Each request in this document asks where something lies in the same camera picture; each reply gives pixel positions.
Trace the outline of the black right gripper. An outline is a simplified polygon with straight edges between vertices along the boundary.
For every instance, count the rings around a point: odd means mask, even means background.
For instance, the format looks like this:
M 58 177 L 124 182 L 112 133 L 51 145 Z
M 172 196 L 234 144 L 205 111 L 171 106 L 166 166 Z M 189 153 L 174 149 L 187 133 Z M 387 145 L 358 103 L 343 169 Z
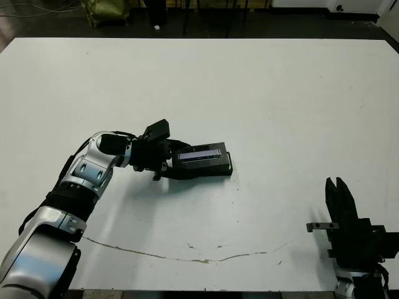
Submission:
M 355 200 L 340 177 L 336 177 L 336 183 L 327 178 L 325 203 L 332 222 L 310 222 L 307 231 L 326 231 L 331 244 L 328 256 L 335 259 L 340 268 L 375 268 L 379 262 L 379 237 L 369 218 L 358 219 Z M 339 217 L 352 221 L 339 221 Z

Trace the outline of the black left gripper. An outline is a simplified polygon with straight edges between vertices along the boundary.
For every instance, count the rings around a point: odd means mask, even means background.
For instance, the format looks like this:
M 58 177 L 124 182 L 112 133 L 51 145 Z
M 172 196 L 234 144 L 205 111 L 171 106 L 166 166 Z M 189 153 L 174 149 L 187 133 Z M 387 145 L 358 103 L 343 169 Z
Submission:
M 154 172 L 154 181 L 160 178 L 174 179 L 178 181 L 201 177 L 196 171 L 167 168 L 167 161 L 172 153 L 183 148 L 191 147 L 190 144 L 180 140 L 161 140 L 147 142 L 144 140 L 133 140 L 129 165 L 138 172 L 144 170 Z

